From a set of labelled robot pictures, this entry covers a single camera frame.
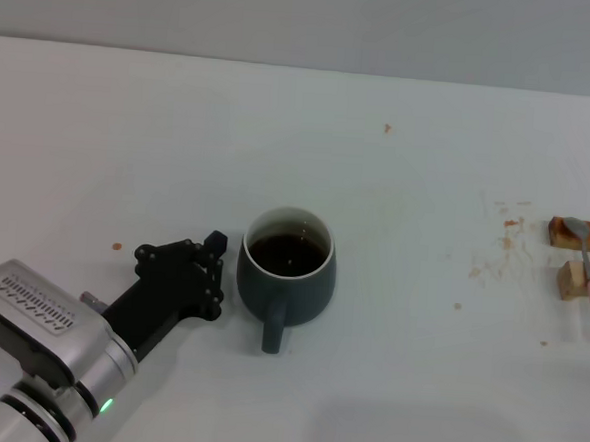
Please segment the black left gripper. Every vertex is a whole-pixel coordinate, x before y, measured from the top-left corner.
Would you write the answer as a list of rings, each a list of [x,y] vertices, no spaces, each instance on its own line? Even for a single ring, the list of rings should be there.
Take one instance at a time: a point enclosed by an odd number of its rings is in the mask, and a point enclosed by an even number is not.
[[[213,231],[203,242],[190,239],[134,251],[138,280],[103,311],[103,318],[138,363],[178,324],[182,312],[215,321],[224,296],[222,255],[228,237]]]

